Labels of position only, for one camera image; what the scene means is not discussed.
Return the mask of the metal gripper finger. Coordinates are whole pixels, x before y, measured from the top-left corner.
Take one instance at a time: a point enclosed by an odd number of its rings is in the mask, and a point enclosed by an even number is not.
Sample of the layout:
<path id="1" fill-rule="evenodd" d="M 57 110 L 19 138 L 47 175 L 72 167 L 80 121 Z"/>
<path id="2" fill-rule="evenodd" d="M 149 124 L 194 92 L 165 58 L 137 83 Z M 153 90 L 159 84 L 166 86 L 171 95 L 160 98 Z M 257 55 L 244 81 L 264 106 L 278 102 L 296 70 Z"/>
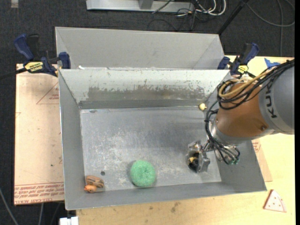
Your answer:
<path id="1" fill-rule="evenodd" d="M 193 141 L 188 145 L 188 152 L 202 152 L 203 145 L 200 141 Z"/>
<path id="2" fill-rule="evenodd" d="M 195 167 L 196 167 L 196 172 L 201 173 L 201 172 L 207 172 L 208 166 L 210 164 L 210 159 L 207 157 L 206 152 L 199 151 L 196 153 L 196 162 L 195 162 Z"/>

